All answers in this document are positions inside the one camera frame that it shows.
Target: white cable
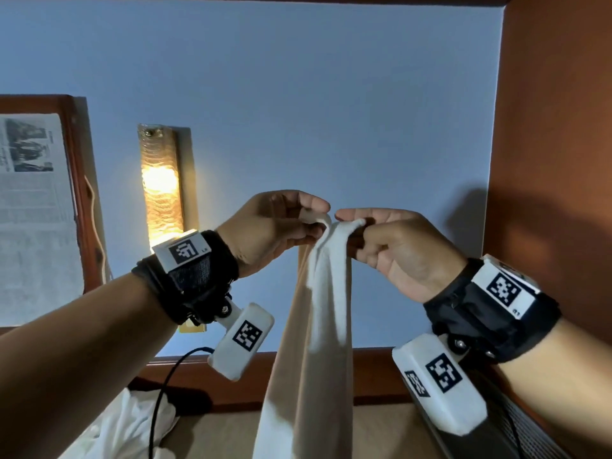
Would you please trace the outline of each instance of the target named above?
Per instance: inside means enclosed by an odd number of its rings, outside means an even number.
[[[96,229],[96,217],[94,215],[94,208],[96,207],[96,193],[94,192],[93,187],[89,183],[87,176],[84,176],[85,183],[89,191],[91,192],[91,223],[94,226],[94,235],[96,235],[96,241],[98,242],[98,247],[100,248],[100,252],[102,254],[102,284],[106,284],[106,253],[104,251],[104,247],[102,246],[102,241],[100,240],[100,236],[98,235],[98,231]]]

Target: forearm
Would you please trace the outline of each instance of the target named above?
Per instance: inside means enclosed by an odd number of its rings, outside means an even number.
[[[612,348],[562,319],[535,348],[500,365],[539,414],[612,446]]]
[[[0,337],[0,456],[59,456],[175,330],[128,274]]]

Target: hand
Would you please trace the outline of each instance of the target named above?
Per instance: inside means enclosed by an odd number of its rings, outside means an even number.
[[[347,252],[382,272],[404,295],[424,303],[440,293],[467,264],[463,254],[417,212],[352,208],[337,220],[365,218],[368,225],[349,238]]]
[[[330,205],[298,190],[259,193],[217,228],[238,260],[240,277],[263,269],[293,246],[314,244],[321,237],[320,224],[305,224],[297,218],[302,208],[325,213]]]

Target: photograph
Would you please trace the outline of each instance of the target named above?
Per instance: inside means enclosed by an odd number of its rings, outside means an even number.
[[[39,119],[5,119],[4,122],[14,171],[52,171],[44,123]]]

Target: cloth fold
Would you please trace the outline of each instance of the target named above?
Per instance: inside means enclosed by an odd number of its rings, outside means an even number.
[[[295,295],[264,399],[253,459],[349,459],[353,447],[351,270],[346,241],[363,219],[300,246]]]
[[[158,395],[159,390],[124,389],[59,459],[146,459]],[[176,409],[164,395],[157,412],[156,444],[172,430],[178,420],[175,416]],[[174,454],[156,448],[155,459],[174,459]]]

